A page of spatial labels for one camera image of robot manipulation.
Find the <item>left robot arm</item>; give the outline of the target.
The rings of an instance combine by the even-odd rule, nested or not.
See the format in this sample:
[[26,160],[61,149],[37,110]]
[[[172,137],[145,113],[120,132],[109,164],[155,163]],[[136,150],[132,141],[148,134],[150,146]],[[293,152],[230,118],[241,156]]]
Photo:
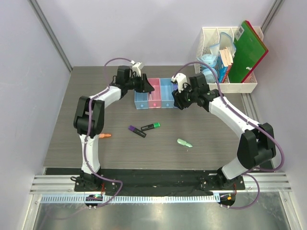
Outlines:
[[105,109],[109,105],[122,99],[129,90],[139,93],[154,91],[146,74],[141,73],[142,68],[141,62],[136,62],[131,67],[119,66],[117,74],[104,90],[90,97],[79,98],[73,126],[81,140],[83,162],[80,175],[71,178],[75,182],[76,192],[97,191],[105,182],[122,184],[119,180],[107,179],[101,175],[99,135],[104,127]]

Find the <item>green cap black highlighter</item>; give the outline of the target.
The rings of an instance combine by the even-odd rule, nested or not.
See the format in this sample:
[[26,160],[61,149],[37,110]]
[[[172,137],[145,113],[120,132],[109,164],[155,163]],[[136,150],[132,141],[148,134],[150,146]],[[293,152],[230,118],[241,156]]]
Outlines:
[[153,123],[153,124],[149,124],[146,126],[142,126],[141,127],[141,131],[147,131],[147,130],[151,130],[151,129],[155,129],[160,127],[160,123]]

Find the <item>purple drawer box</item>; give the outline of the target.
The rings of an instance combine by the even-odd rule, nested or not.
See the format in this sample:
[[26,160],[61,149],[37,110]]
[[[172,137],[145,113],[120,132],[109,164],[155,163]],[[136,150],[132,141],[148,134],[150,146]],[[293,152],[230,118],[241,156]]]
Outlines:
[[178,84],[177,84],[177,83],[173,84],[173,90],[174,90],[174,91],[177,91],[177,90],[178,90]]

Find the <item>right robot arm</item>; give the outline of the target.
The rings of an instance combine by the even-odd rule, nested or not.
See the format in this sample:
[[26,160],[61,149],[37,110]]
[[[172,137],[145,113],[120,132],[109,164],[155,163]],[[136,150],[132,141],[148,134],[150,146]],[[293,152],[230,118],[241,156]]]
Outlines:
[[183,110],[196,103],[221,119],[239,138],[236,157],[217,170],[216,182],[220,188],[229,189],[243,173],[275,157],[272,126],[250,119],[217,89],[211,90],[203,74],[188,78],[179,73],[171,82],[177,85],[172,92],[175,107]]

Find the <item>pink drawer box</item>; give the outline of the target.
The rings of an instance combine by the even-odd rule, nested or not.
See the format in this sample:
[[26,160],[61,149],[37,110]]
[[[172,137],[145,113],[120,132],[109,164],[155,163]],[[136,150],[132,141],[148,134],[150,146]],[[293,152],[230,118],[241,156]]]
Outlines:
[[149,83],[154,87],[154,91],[149,93],[152,94],[152,101],[149,101],[149,108],[161,108],[161,89],[159,78],[149,78]]

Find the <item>light blue drawer box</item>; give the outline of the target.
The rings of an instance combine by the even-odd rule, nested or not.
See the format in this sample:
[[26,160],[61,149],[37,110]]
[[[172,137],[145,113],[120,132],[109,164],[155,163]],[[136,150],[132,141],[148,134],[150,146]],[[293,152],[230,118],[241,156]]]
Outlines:
[[148,93],[135,92],[134,103],[137,110],[149,109]]

